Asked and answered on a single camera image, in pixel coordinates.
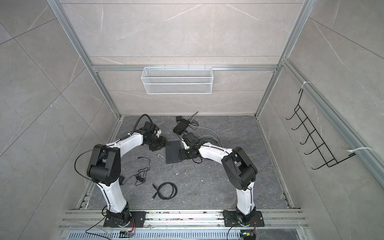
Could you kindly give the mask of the dark grey network switch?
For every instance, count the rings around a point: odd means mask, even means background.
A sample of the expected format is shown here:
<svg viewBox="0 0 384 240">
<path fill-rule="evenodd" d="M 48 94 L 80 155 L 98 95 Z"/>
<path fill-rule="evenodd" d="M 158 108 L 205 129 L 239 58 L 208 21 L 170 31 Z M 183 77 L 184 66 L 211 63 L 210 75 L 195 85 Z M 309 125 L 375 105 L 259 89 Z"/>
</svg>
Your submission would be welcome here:
<svg viewBox="0 0 384 240">
<path fill-rule="evenodd" d="M 182 159 L 179 157 L 180 149 L 184 146 L 180 140 L 170 141 L 166 146 L 166 164 L 181 163 Z"/>
</svg>

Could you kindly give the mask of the ribbed black network switch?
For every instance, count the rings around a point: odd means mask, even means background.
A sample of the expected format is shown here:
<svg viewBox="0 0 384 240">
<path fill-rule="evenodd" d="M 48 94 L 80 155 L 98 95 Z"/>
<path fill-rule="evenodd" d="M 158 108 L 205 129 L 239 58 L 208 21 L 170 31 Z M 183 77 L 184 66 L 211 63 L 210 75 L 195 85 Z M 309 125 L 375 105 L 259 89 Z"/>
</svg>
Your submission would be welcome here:
<svg viewBox="0 0 384 240">
<path fill-rule="evenodd" d="M 177 135 L 182 135 L 189 125 L 190 125 L 189 120 L 181 119 L 173 129 L 173 132 L 176 133 Z"/>
</svg>

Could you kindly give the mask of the black power adapter with cable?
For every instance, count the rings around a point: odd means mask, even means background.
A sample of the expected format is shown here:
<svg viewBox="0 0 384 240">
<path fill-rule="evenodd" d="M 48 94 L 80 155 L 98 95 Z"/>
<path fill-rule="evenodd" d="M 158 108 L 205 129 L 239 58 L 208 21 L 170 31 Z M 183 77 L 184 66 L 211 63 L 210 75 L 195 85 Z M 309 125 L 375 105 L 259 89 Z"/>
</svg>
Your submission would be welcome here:
<svg viewBox="0 0 384 240">
<path fill-rule="evenodd" d="M 190 125 L 189 125 L 189 127 L 191 127 L 191 128 L 197 128 L 197 127 L 199 126 L 199 123 L 198 123 L 196 120 L 193 119 L 194 116 L 197 115 L 197 113 L 198 113 L 198 112 L 194 113 L 192 116 L 190 116 L 190 117 L 187 119 L 187 120 L 190 121 Z M 183 118 L 182 116 L 176 116 L 176 121 L 177 121 L 177 123 L 178 123 L 181 119 L 184 119 L 184 118 Z"/>
</svg>

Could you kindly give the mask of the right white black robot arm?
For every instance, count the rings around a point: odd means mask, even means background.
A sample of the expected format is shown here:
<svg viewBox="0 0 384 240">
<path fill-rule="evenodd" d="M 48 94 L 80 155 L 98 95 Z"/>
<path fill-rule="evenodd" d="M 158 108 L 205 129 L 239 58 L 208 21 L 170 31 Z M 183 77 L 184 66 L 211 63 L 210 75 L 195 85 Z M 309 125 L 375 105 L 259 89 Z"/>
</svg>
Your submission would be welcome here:
<svg viewBox="0 0 384 240">
<path fill-rule="evenodd" d="M 249 224 L 256 213 L 253 191 L 258 170 L 246 152 L 240 147 L 226 149 L 213 145 L 192 133 L 184 135 L 181 140 L 184 145 L 179 153 L 181 159 L 199 157 L 222 164 L 229 182 L 237 189 L 236 216 L 230 219 L 242 225 Z"/>
</svg>

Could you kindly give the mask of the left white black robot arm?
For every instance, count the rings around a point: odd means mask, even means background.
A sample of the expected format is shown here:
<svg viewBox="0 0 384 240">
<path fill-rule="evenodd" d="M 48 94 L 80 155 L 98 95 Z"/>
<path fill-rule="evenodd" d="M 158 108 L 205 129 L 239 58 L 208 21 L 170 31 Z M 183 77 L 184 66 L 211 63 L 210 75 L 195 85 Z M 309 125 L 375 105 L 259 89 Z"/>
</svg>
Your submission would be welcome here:
<svg viewBox="0 0 384 240">
<path fill-rule="evenodd" d="M 88 180 L 96 183 L 107 203 L 105 227 L 125 227 L 133 221 L 129 204 L 124 198 L 120 182 L 121 157 L 132 149 L 147 145 L 154 152 L 167 145 L 160 128 L 149 115 L 143 114 L 127 136 L 107 145 L 98 144 L 90 150 L 91 158 L 87 168 Z"/>
</svg>

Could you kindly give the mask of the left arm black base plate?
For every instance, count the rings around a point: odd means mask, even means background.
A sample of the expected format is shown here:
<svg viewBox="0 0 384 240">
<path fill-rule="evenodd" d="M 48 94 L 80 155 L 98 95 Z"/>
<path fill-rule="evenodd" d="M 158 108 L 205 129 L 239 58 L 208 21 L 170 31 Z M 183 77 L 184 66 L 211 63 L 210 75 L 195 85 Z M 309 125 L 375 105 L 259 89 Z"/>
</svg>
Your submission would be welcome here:
<svg viewBox="0 0 384 240">
<path fill-rule="evenodd" d="M 136 228 L 142 228 L 146 219 L 146 212 L 122 212 L 111 213 L 108 212 L 103 227 L 110 228 L 131 228 L 135 224 Z"/>
</svg>

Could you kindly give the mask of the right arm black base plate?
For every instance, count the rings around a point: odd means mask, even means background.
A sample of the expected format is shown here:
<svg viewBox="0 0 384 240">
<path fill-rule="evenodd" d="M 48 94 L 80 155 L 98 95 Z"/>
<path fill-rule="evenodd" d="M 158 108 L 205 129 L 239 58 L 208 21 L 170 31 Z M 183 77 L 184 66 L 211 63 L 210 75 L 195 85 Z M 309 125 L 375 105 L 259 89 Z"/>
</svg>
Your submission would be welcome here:
<svg viewBox="0 0 384 240">
<path fill-rule="evenodd" d="M 264 217 L 262 212 L 253 210 L 248 215 L 243 215 L 240 211 L 222 212 L 226 227 L 264 227 Z"/>
</svg>

